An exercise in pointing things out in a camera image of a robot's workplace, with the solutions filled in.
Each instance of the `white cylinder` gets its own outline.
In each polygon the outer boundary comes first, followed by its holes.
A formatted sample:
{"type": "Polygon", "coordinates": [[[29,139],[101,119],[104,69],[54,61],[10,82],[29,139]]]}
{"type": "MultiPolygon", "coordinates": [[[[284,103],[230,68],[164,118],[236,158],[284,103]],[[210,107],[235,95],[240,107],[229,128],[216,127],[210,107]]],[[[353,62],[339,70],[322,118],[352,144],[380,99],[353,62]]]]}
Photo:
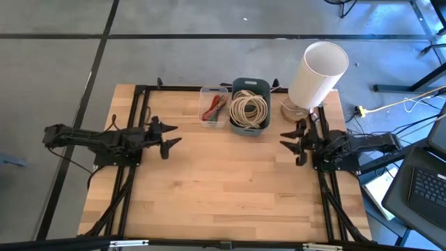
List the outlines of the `white cylinder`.
{"type": "Polygon", "coordinates": [[[329,42],[310,45],[288,90],[291,102],[305,109],[318,106],[347,68],[347,53],[338,45],[329,42]]]}

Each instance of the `red wire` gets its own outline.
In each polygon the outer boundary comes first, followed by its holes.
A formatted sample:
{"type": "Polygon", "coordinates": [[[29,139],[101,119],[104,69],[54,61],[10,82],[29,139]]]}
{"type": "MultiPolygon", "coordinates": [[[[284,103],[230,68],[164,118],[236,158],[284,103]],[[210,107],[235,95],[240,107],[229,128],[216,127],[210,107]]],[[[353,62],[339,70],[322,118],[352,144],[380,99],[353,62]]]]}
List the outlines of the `red wire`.
{"type": "Polygon", "coordinates": [[[214,113],[214,109],[217,107],[218,103],[220,101],[220,95],[215,95],[214,99],[212,99],[212,104],[210,105],[210,108],[201,115],[202,121],[207,121],[212,114],[214,113]]]}

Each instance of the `wooden table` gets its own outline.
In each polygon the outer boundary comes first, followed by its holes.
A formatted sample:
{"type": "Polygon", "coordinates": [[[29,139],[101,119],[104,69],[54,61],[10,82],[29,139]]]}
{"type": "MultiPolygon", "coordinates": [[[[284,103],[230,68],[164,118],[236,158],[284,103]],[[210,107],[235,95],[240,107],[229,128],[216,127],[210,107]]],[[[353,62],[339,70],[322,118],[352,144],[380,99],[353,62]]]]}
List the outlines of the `wooden table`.
{"type": "MultiPolygon", "coordinates": [[[[134,85],[116,87],[109,116],[127,125],[134,85]]],[[[285,99],[287,94],[274,94],[285,99]]],[[[151,114],[178,129],[165,139],[182,137],[162,160],[159,148],[145,149],[134,180],[125,237],[234,241],[326,242],[321,194],[311,156],[296,167],[295,156],[279,134],[295,125],[272,99],[270,126],[260,137],[243,137],[224,128],[204,128],[197,118],[199,92],[151,91],[151,114]]],[[[337,91],[325,99],[330,129],[345,130],[337,91]]],[[[117,167],[105,167],[91,181],[79,233],[88,231],[108,207],[117,167]]],[[[344,210],[371,238],[360,186],[347,172],[337,172],[344,210]]],[[[117,232],[119,209],[113,232],[117,232]]],[[[335,236],[339,238],[332,210],[335,236]]]]}

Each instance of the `wooden base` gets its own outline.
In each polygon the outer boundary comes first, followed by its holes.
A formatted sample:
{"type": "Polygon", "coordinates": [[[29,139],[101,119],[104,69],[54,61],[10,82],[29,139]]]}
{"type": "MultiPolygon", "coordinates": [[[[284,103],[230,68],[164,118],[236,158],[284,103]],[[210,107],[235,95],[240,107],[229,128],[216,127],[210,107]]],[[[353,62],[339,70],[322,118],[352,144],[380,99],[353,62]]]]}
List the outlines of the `wooden base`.
{"type": "MultiPolygon", "coordinates": [[[[282,101],[289,109],[295,110],[295,109],[302,109],[298,107],[297,105],[294,105],[289,98],[287,98],[285,101],[282,101]]],[[[280,107],[280,113],[284,117],[285,120],[291,123],[297,123],[300,119],[305,119],[308,114],[306,113],[300,113],[300,112],[292,112],[289,111],[285,106],[280,107]]]]}

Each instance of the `gray concrete floor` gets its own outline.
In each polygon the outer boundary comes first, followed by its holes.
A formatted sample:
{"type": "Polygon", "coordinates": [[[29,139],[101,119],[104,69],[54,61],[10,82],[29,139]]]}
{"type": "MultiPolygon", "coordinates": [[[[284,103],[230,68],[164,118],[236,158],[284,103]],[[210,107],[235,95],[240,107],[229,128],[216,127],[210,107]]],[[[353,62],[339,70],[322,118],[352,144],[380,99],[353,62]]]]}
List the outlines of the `gray concrete floor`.
{"type": "MultiPolygon", "coordinates": [[[[100,33],[112,1],[5,0],[0,2],[0,33],[100,33]]],[[[431,25],[435,14],[421,1],[431,25]]],[[[338,6],[323,1],[121,1],[112,33],[303,33],[424,34],[408,3],[361,1],[345,19],[338,6]]],[[[102,130],[116,84],[217,85],[237,77],[256,77],[287,86],[307,40],[109,40],[98,71],[83,127],[102,130]]],[[[350,66],[336,88],[345,117],[355,105],[373,109],[410,97],[374,93],[373,84],[407,85],[437,68],[433,53],[419,57],[427,41],[333,41],[343,47],[350,66]]],[[[71,124],[82,96],[97,40],[0,40],[0,152],[26,158],[29,166],[0,168],[0,242],[34,236],[59,159],[41,144],[43,128],[71,124]]],[[[444,100],[430,100],[441,107],[444,100]]],[[[401,105],[359,119],[365,132],[392,130],[438,113],[420,105],[406,113],[401,105]]],[[[348,127],[360,130],[355,122],[348,127]]],[[[407,137],[415,141],[429,128],[407,137]]],[[[73,160],[90,167],[93,155],[76,148],[73,160]]],[[[75,236],[86,196],[87,175],[75,166],[63,187],[50,238],[75,236]]],[[[379,243],[396,236],[369,218],[379,243]]],[[[425,248],[410,237],[413,247],[425,248]]]]}

